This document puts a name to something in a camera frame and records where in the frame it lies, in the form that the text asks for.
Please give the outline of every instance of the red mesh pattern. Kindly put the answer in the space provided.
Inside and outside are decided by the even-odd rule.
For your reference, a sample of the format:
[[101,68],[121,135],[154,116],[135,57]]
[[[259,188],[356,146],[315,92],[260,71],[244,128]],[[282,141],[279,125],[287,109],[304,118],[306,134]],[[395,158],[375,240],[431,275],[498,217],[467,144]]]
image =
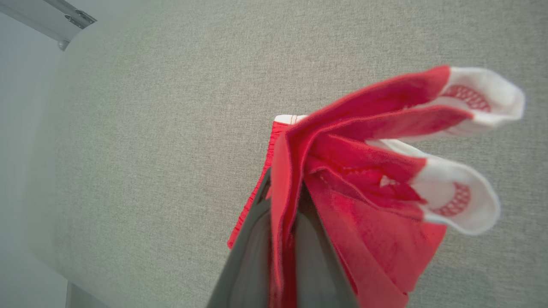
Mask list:
[[483,95],[464,85],[455,84],[449,87],[441,96],[460,99],[470,109],[491,112],[491,106]]
[[437,209],[430,209],[431,212],[449,217],[462,213],[470,204],[470,187],[468,185],[453,183],[455,185],[455,195],[451,201]]

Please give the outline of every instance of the metal bracket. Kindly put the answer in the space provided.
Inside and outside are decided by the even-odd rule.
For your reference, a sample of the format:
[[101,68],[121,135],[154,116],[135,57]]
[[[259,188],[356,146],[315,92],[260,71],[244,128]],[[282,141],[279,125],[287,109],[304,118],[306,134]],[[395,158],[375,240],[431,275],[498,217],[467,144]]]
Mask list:
[[76,25],[80,29],[84,29],[85,27],[97,21],[97,19],[91,17],[88,13],[73,7],[70,3],[66,2],[65,0],[44,0],[44,1],[49,3],[54,8],[63,12],[65,14],[65,18],[70,23],[72,23],[73,25]]

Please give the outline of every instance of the gray fabric surface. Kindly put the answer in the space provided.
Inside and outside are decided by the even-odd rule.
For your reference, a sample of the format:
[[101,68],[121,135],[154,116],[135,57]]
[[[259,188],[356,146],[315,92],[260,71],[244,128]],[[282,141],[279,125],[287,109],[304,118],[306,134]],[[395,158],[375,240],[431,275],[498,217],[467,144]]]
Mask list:
[[545,1],[155,1],[65,51],[29,168],[42,260],[112,308],[205,305],[261,172],[270,123],[440,64],[528,96],[524,120],[423,142],[472,165],[503,214],[450,231],[409,307],[548,305]]

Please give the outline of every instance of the white wall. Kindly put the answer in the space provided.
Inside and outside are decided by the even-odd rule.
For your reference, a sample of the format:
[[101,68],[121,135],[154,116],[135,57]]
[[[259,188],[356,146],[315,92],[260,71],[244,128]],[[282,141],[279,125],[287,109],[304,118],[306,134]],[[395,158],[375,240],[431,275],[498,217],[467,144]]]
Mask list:
[[62,51],[0,13],[0,307],[65,307],[67,280],[22,247],[25,162]]

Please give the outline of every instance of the gray upholstered panel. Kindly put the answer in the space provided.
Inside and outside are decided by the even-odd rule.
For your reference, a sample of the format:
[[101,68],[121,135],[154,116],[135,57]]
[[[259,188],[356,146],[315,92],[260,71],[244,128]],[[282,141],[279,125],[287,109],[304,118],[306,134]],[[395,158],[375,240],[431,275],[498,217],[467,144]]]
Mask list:
[[425,151],[500,193],[497,226],[449,232],[409,307],[548,303],[544,1],[154,1],[65,51],[40,124],[25,229],[112,308],[203,306],[264,161],[270,122],[440,64],[521,86],[521,123]]

